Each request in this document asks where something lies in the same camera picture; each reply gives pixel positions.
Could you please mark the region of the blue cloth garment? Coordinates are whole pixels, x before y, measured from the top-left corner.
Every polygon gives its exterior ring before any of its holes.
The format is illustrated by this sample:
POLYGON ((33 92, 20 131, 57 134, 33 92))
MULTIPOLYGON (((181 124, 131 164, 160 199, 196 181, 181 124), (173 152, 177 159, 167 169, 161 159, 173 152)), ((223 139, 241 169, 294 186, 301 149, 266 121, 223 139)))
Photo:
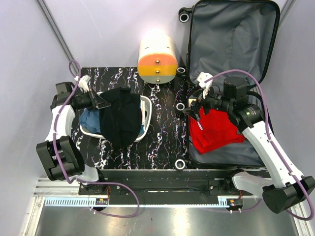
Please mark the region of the blue cloth garment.
POLYGON ((90 133, 100 133, 100 113, 99 110, 84 109, 79 117, 79 124, 90 133))

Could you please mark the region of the red black garment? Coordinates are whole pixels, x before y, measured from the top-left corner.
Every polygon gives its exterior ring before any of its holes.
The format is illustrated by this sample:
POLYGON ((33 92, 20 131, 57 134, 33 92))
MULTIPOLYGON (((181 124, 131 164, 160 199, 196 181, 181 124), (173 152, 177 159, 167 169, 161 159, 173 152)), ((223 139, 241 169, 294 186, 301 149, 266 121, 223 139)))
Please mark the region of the red black garment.
POLYGON ((200 120, 189 118, 189 134, 193 146, 201 154, 232 143, 242 143, 244 135, 231 123, 228 114, 210 110, 207 114, 200 109, 200 120))

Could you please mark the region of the white plastic basin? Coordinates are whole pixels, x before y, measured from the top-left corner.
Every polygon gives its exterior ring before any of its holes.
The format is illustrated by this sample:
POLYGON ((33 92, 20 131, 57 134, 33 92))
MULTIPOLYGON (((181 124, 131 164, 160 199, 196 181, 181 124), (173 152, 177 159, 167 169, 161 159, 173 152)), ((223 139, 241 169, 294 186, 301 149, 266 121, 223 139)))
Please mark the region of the white plastic basin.
MULTIPOLYGON (((150 126, 150 121, 151 121, 151 116, 152 116, 152 103, 151 100, 143 95, 140 95, 140 108, 142 112, 142 124, 141 124, 141 129, 139 132, 139 135, 135 139, 135 143, 141 141, 145 135, 147 134, 147 131, 150 126)), ((89 132, 86 128, 84 128, 82 125, 79 126, 81 132, 84 135, 97 138, 97 139, 102 139, 105 140, 105 138, 101 134, 96 134, 96 133, 91 133, 89 132)))

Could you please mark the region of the orange white drawer box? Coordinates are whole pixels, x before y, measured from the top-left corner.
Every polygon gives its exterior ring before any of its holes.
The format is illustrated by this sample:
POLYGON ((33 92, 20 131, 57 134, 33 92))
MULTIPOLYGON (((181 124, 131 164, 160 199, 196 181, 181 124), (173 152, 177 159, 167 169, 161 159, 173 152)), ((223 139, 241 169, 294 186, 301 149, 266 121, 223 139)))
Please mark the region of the orange white drawer box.
POLYGON ((143 38, 139 45, 138 75, 146 84, 171 82, 177 73, 176 45, 166 34, 143 38))

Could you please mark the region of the black white space suitcase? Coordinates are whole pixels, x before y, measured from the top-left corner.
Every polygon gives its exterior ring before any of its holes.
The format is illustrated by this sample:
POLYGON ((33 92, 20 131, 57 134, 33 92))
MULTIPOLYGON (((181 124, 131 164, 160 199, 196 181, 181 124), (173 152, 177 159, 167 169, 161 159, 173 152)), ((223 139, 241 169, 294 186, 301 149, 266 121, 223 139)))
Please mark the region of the black white space suitcase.
POLYGON ((183 7, 179 16, 190 19, 187 76, 199 91, 201 72, 217 75, 215 91, 223 92, 227 76, 243 77, 250 92, 249 102, 261 104, 254 92, 265 78, 280 20, 280 8, 272 0, 200 0, 183 7))

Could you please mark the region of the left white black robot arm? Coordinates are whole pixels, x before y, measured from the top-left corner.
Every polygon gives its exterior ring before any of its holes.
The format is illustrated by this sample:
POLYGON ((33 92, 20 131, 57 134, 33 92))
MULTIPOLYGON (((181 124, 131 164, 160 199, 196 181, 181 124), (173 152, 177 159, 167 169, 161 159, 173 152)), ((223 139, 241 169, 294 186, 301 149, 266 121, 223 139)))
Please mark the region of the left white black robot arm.
POLYGON ((93 89, 79 91, 72 82, 56 84, 57 94, 50 106, 53 119, 45 141, 36 145, 36 152, 49 180, 79 181, 89 184, 93 193, 106 190, 106 182, 99 178, 99 171, 84 163, 83 156, 71 137, 75 112, 81 109, 99 110, 111 106, 93 89))

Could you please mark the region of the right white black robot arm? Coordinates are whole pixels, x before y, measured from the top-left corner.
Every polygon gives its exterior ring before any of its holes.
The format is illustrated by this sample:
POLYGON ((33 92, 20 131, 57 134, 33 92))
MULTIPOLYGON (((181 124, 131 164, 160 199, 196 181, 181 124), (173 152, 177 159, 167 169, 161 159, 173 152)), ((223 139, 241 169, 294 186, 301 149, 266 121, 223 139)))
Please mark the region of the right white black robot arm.
POLYGON ((315 188, 277 142, 265 106, 249 101, 242 77, 227 77, 215 93, 214 76, 200 73, 199 89, 183 113, 189 117, 191 159, 200 166, 233 166, 224 179, 229 195, 248 192, 261 198, 274 213, 309 201, 315 188))

